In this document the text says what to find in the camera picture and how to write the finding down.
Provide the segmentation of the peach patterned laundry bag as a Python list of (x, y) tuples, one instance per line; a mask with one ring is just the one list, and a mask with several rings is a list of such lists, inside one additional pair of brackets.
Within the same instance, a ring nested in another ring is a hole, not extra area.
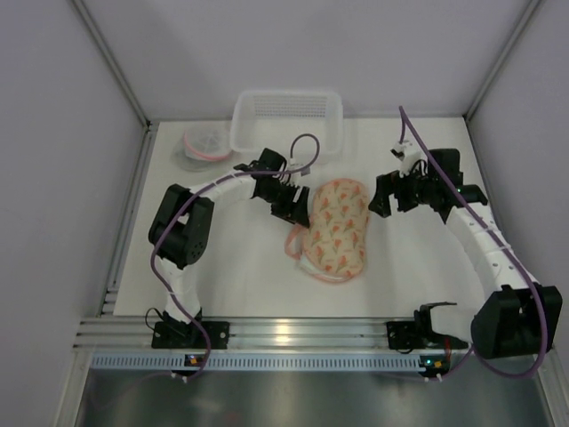
[(336, 179), (312, 197), (310, 225), (293, 227), (284, 243), (286, 255), (318, 280), (344, 283), (365, 268), (365, 236), (370, 196), (360, 181)]

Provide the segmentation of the white mesh pink-trimmed laundry bag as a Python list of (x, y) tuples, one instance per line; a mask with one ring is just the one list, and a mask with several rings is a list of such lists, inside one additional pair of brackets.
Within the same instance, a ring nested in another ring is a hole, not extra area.
[(202, 172), (232, 156), (225, 125), (188, 125), (172, 149), (171, 160), (180, 169)]

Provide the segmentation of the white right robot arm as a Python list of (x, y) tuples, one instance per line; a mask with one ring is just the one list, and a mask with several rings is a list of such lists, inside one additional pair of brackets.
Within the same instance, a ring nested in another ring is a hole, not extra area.
[(401, 165), (377, 176), (370, 210), (387, 218), (392, 200), (400, 213), (429, 206), (461, 244), (485, 294), (477, 309), (455, 302), (421, 305), (414, 313), (421, 334), (430, 340), (449, 336), (468, 342), (484, 359), (550, 350), (562, 296), (555, 287), (542, 286), (530, 273), (520, 272), (484, 192), (464, 183), (460, 152), (432, 149), (424, 156), (408, 143), (391, 152)]

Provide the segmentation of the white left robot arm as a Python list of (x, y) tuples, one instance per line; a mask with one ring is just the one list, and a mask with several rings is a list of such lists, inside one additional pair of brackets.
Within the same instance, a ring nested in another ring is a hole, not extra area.
[(196, 324), (201, 303), (196, 286), (187, 281), (188, 268), (207, 247), (213, 214), (237, 202), (259, 198), (270, 213), (303, 228), (309, 226), (309, 188), (295, 183), (312, 165), (289, 165), (271, 149), (259, 159), (240, 164), (219, 178), (193, 189), (171, 185), (148, 232), (153, 246), (150, 267), (166, 288), (165, 313), (183, 324)]

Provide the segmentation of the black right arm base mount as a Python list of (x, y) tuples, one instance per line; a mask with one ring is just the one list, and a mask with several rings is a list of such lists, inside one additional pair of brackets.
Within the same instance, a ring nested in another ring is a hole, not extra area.
[(455, 306), (455, 302), (423, 304), (413, 313), (412, 320), (392, 320), (386, 323), (389, 348), (403, 354), (414, 350), (466, 350), (469, 346), (459, 338), (433, 331), (430, 312), (437, 307)]

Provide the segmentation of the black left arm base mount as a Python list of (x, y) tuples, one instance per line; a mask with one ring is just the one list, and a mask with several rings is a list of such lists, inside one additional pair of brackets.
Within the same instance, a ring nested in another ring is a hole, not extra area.
[[(198, 313), (197, 320), (202, 320)], [(172, 318), (166, 311), (151, 308), (145, 315), (145, 324), (152, 330), (151, 348), (157, 350), (189, 350), (207, 348), (204, 333), (193, 323)], [(210, 338), (213, 350), (225, 350), (228, 347), (230, 323), (226, 321), (200, 322)]]

